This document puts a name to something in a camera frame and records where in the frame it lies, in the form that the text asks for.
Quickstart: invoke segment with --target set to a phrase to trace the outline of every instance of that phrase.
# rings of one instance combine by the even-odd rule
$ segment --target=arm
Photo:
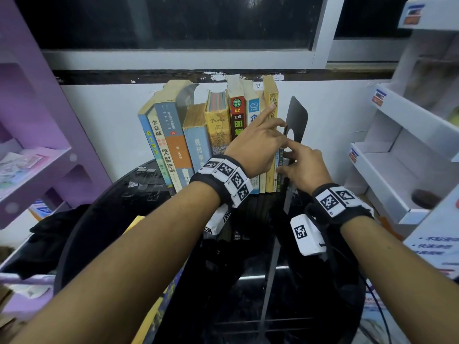
[[[288,140],[296,159],[278,167],[299,189],[312,194],[332,183],[319,150]],[[459,338],[459,287],[374,220],[360,216],[341,234],[375,286],[384,305],[412,343],[453,343]]]
[[[268,107],[227,148],[250,178],[266,172],[286,137]],[[193,182],[121,236],[33,318],[12,343],[130,343],[220,206]]]

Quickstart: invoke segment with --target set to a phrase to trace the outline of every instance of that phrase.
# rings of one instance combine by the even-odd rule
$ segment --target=black cloth
[[[64,245],[88,209],[89,204],[50,215],[30,229],[33,235],[18,252],[18,256],[5,266],[5,273],[15,273],[25,280],[33,275],[48,274],[57,267]]]

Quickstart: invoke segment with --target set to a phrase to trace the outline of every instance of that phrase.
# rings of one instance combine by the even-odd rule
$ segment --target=hand
[[[276,172],[287,176],[302,191],[312,195],[314,190],[326,183],[332,183],[325,166],[322,152],[287,139],[287,147],[291,152],[284,152],[284,158],[295,159],[289,166],[281,166]]]
[[[275,130],[277,126],[285,127],[285,122],[280,118],[268,118],[275,107],[272,103],[264,109],[225,151],[244,167],[248,178],[267,172],[278,149],[286,144],[287,137]]]

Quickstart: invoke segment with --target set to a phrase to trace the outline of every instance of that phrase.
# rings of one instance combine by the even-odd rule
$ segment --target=round table
[[[114,183],[72,231],[57,268],[55,292],[120,237],[136,216],[146,216],[169,198],[154,160]],[[352,341],[364,287],[356,292],[356,307],[345,304],[327,262],[301,256],[290,226],[270,225],[275,199],[276,194],[251,195],[217,237],[203,232],[144,343]]]

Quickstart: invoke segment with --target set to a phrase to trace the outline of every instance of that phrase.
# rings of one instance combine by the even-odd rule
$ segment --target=person's left hand
[[[267,172],[278,149],[286,145],[287,137],[275,129],[277,126],[285,127],[286,123],[280,118],[268,118],[275,107],[271,104],[264,109],[224,153],[244,167],[248,178]]]

